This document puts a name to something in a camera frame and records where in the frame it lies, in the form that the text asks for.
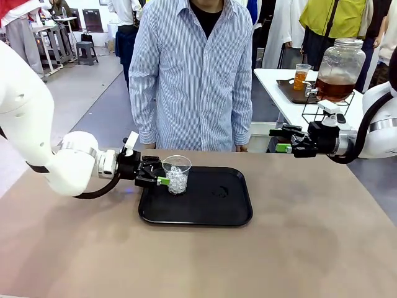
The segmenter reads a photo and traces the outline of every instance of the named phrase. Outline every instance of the black t-shirt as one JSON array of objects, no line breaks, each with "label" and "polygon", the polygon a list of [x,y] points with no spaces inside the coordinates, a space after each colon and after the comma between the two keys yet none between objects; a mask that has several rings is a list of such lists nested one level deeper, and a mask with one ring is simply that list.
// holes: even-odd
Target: black t-shirt
[{"label": "black t-shirt", "polygon": [[391,0],[373,0],[373,16],[371,25],[368,27],[367,36],[377,38],[382,25],[382,20],[389,12]]},{"label": "black t-shirt", "polygon": [[216,22],[218,22],[218,19],[221,16],[222,11],[215,13],[206,12],[194,5],[192,1],[190,2],[190,6],[198,21],[200,22],[201,28],[204,30],[205,35],[207,38],[209,38]]}]

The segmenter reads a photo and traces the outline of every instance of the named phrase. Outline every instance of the black tray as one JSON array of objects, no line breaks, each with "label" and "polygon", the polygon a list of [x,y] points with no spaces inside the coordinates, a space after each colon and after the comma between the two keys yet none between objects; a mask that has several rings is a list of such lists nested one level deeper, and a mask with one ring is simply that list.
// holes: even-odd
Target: black tray
[{"label": "black tray", "polygon": [[245,178],[232,168],[194,166],[184,194],[174,196],[166,186],[145,189],[138,211],[151,224],[238,227],[252,218]]},{"label": "black tray", "polygon": [[294,79],[279,79],[277,80],[277,84],[280,90],[284,93],[285,97],[289,99],[290,102],[294,104],[316,104],[318,102],[317,97],[310,97],[308,101],[308,97],[306,96],[306,88],[303,87],[303,90],[297,91],[293,89],[293,83],[290,84],[290,81]]}]

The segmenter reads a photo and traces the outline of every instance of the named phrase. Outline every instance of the man's hand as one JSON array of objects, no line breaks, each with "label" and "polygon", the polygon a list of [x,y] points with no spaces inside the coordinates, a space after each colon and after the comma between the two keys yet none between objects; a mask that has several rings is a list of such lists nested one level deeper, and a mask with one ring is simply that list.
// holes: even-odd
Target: man's hand
[{"label": "man's hand", "polygon": [[144,144],[143,148],[145,149],[156,149],[156,143],[153,144]]},{"label": "man's hand", "polygon": [[236,145],[236,152],[248,152],[248,145]]},{"label": "man's hand", "polygon": [[380,45],[380,42],[382,41],[381,37],[377,37],[373,43],[373,48],[377,48]]}]

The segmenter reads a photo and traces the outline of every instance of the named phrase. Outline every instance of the table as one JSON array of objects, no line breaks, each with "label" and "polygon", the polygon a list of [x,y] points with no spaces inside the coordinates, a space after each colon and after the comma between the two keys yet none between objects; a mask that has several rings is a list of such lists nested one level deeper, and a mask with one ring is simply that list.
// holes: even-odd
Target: table
[{"label": "table", "polygon": [[45,56],[47,58],[47,62],[48,62],[48,66],[50,67],[50,73],[46,74],[45,76],[50,76],[54,73],[56,73],[59,69],[61,69],[63,66],[58,66],[55,70],[54,67],[52,66],[52,62],[51,62],[51,58],[50,58],[50,54],[48,53],[48,48],[46,43],[44,42],[44,32],[47,31],[47,29],[52,29],[55,28],[57,26],[43,26],[43,27],[33,27],[32,28],[32,32],[33,33],[37,33],[40,40],[42,41],[42,45],[44,48],[44,52],[45,52]]},{"label": "table", "polygon": [[[279,108],[280,113],[283,115],[285,120],[296,126],[302,126],[303,131],[307,131],[308,124],[302,117],[304,104],[294,104],[288,100],[288,98],[283,94],[277,85],[277,80],[279,79],[292,79],[295,76],[295,70],[266,70],[266,69],[256,69],[254,70],[255,75],[258,77],[259,81],[262,83],[263,87],[266,89],[269,96],[274,101],[275,105]],[[310,71],[307,77],[308,81],[316,81],[318,72]],[[358,130],[361,124],[362,117],[364,113],[362,112],[362,97],[363,95],[358,91],[354,90],[355,96],[352,101],[349,110],[346,114],[347,123],[350,124],[354,129]],[[310,113],[316,113],[317,105],[309,105],[306,111]]]},{"label": "table", "polygon": [[[150,226],[141,190],[60,197],[26,172],[0,199],[0,293],[22,297],[395,298],[394,225],[346,166],[326,157],[146,151],[246,178],[242,228]],[[94,180],[93,191],[107,181]]]},{"label": "table", "polygon": [[[43,33],[46,32],[48,35],[48,39],[51,43],[51,48],[47,48],[44,40]],[[54,72],[63,68],[63,63],[72,60],[73,53],[68,43],[68,36],[66,27],[63,24],[58,24],[56,26],[43,26],[36,27],[33,29],[34,34],[39,34],[39,39],[43,43],[44,50],[52,50],[54,60],[51,60],[51,56],[47,55],[47,60],[50,65],[50,73],[47,76],[52,75]],[[58,67],[56,70],[52,68],[52,64],[57,64]]]},{"label": "table", "polygon": [[70,26],[70,21],[71,20],[75,20],[75,19],[77,19],[77,17],[65,17],[65,18],[56,19],[56,21],[68,22],[69,31],[70,31],[69,40],[71,41],[71,45],[73,45],[74,57],[75,57],[74,59],[72,59],[72,61],[76,60],[77,59],[77,55],[78,55],[76,42],[74,42],[74,39],[73,39],[74,34],[73,34],[73,31],[72,31],[72,27]]}]

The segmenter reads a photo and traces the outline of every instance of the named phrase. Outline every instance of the brown tray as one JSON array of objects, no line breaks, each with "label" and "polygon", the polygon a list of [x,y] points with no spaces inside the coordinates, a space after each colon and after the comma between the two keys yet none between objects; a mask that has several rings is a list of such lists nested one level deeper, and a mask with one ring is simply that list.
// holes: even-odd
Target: brown tray
[{"label": "brown tray", "polygon": [[[311,83],[313,86],[315,84],[315,81],[307,81]],[[316,104],[318,102],[317,97],[310,97],[309,101],[308,98],[305,94],[306,88],[303,88],[301,91],[297,91],[293,89],[293,78],[292,79],[278,79],[277,84],[280,88],[280,90],[284,93],[285,97],[288,98],[290,102],[293,102],[294,104]]]}]

